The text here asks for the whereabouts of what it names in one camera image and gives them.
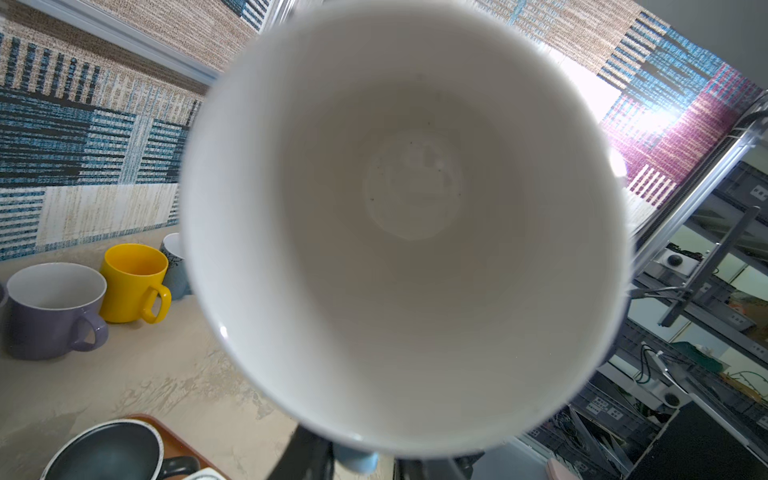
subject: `tray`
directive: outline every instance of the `tray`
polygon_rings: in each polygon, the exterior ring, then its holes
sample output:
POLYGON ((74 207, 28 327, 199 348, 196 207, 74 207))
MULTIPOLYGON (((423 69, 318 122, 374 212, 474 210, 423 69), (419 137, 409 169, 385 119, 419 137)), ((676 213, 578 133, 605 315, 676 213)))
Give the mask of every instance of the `tray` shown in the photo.
MULTIPOLYGON (((227 476, 227 474, 222 472, 220 468, 215 466, 213 463, 209 462, 207 458, 203 457, 197 450, 190 447, 188 443, 180 439, 178 435, 176 435, 168 427, 163 425, 163 422, 154 418, 152 415, 137 414, 137 415, 128 415, 125 418, 133 419, 133 420, 141 420, 142 422, 146 422, 157 429, 157 432, 160 433, 160 437, 163 439, 164 458, 178 457, 179 455, 191 455, 193 457, 197 457, 197 459, 200 461, 200 470, 202 470, 203 468, 211 467, 212 469, 219 472, 221 476, 223 476, 227 480, 232 480, 230 477, 227 476)), ((185 477, 186 475, 176 475, 175 477, 169 477, 169 479, 181 480, 182 478, 185 478, 185 477)))

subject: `yellow mug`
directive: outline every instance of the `yellow mug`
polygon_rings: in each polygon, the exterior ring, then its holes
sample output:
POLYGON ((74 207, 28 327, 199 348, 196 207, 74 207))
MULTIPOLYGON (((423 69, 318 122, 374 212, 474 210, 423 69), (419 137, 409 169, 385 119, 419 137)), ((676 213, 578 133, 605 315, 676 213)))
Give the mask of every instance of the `yellow mug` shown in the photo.
POLYGON ((101 275, 107 279, 107 292, 99 315, 110 323, 162 321, 170 308, 170 290, 163 286, 168 259, 158 249, 140 243, 115 245, 104 254, 101 275), (160 312, 152 314, 157 295, 160 312))

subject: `purple mug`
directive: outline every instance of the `purple mug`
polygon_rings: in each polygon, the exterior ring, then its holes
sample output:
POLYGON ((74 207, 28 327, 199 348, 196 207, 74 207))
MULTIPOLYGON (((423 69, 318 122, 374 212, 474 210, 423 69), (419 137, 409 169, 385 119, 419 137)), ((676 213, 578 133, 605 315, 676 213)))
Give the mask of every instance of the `purple mug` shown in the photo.
POLYGON ((19 270, 5 285, 10 302, 8 353, 44 360, 72 350, 90 352, 107 341, 98 315, 107 280, 76 263, 42 263, 19 270), (86 341, 89 330, 94 342, 86 341))

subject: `marbled countertop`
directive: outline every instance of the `marbled countertop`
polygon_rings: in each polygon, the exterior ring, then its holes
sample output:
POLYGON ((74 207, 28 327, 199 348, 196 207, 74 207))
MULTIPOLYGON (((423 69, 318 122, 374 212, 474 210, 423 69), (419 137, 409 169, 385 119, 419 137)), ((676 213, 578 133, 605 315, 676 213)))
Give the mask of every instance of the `marbled countertop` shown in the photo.
MULTIPOLYGON (((87 243, 0 263, 0 281, 29 265, 67 261, 98 270, 108 247, 159 247, 176 227, 87 243)), ((97 423, 153 415, 233 480, 266 478, 296 423, 235 370, 194 296, 174 301, 168 317, 109 326, 89 353, 29 362, 0 357, 0 478, 38 478, 68 439, 97 423)), ((336 477, 355 478, 337 466, 336 477)), ((380 462, 371 478, 391 478, 380 462)))

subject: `purple mug handle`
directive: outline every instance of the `purple mug handle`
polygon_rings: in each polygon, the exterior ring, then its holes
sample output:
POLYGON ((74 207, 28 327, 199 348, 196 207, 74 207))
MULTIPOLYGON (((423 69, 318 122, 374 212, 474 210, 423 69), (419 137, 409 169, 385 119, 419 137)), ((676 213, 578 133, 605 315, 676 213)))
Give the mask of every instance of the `purple mug handle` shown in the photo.
MULTIPOLYGON (((78 352, 90 352, 96 350, 98 347, 104 345, 109 337, 109 330, 107 329, 107 323, 99 315, 93 312, 85 312, 80 317, 91 325, 94 330, 95 341, 88 343, 85 339, 77 339, 70 344, 73 350, 78 352)), ((73 324, 74 328, 77 328, 77 322, 73 324)))

